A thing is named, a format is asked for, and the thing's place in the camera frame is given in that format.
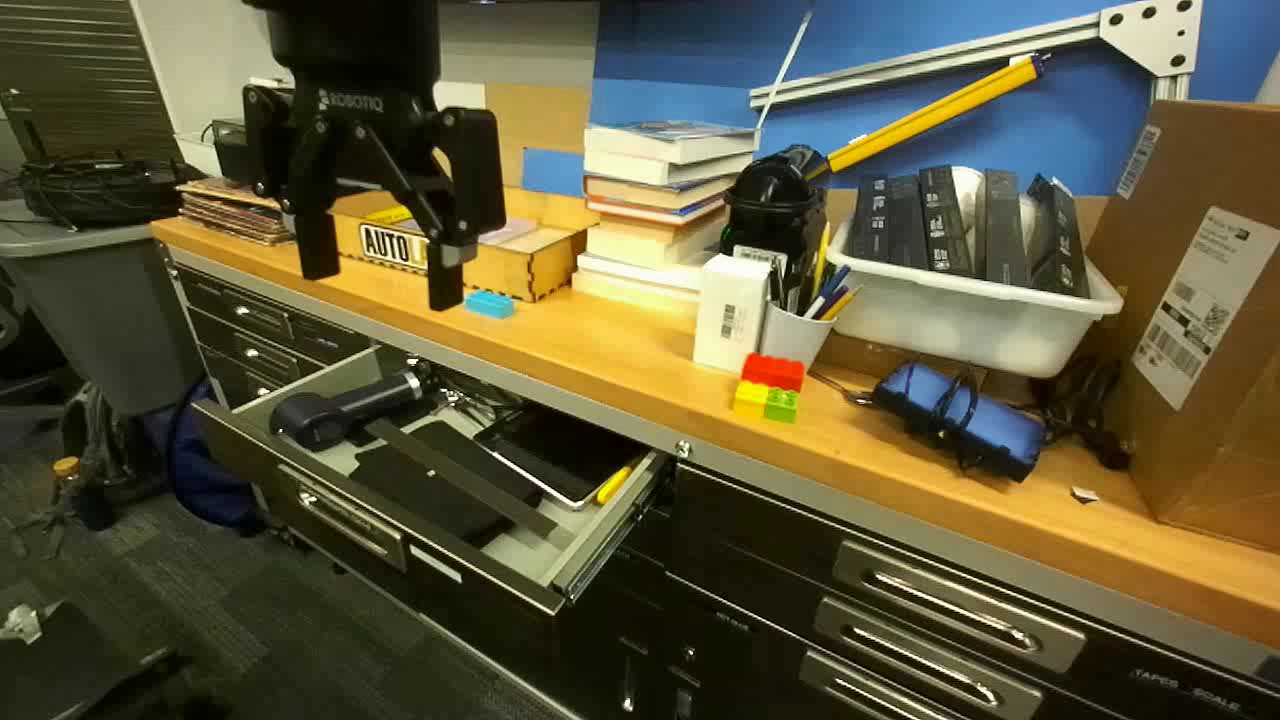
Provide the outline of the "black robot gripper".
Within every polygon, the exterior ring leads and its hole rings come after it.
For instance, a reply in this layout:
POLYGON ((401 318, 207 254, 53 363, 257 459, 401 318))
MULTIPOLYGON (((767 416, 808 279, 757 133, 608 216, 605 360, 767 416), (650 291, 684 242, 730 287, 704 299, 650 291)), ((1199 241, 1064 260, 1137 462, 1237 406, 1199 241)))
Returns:
POLYGON ((339 273, 329 221, 349 152, 428 241, 428 309, 466 299, 477 236, 505 223, 502 133, 490 107, 436 113, 436 0, 249 0, 267 18, 271 60, 294 70, 288 207, 302 274, 339 273))

